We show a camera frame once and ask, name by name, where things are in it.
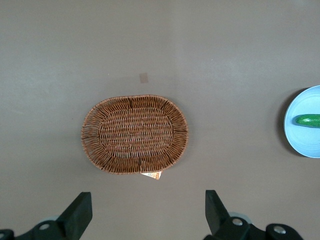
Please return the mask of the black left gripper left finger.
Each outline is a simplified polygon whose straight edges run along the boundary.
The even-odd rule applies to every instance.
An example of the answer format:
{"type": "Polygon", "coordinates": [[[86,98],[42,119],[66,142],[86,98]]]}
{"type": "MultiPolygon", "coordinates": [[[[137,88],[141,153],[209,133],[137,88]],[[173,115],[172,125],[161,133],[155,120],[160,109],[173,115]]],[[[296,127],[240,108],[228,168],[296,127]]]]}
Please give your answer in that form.
{"type": "Polygon", "coordinates": [[[16,240],[79,240],[93,218],[92,195],[81,192],[56,220],[46,220],[16,240]]]}

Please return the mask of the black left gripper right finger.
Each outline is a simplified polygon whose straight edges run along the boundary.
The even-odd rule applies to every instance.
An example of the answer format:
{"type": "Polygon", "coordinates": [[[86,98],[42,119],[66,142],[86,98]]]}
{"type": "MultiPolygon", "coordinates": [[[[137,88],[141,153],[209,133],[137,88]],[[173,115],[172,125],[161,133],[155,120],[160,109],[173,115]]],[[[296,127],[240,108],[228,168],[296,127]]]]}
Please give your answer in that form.
{"type": "Polygon", "coordinates": [[[250,225],[238,216],[230,216],[215,190],[205,191],[205,217],[211,231],[205,240],[247,240],[250,225]]]}

